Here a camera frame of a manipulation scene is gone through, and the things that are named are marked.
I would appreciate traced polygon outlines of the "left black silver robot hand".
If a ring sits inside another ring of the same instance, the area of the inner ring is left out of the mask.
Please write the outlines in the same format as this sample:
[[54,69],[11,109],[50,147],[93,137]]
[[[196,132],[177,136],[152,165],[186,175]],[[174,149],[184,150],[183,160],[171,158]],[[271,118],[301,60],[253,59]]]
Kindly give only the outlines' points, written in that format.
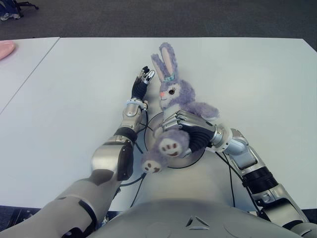
[[131,98],[143,100],[147,92],[147,86],[149,85],[154,75],[154,70],[150,70],[148,66],[143,67],[134,81]]

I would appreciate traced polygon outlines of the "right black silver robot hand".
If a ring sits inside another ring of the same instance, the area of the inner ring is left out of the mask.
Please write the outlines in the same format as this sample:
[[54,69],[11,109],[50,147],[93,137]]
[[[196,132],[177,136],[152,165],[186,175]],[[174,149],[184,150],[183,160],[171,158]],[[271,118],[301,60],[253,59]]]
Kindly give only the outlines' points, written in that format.
[[217,126],[190,112],[179,110],[163,121],[164,131],[180,129],[189,134],[185,156],[211,145],[217,135]]

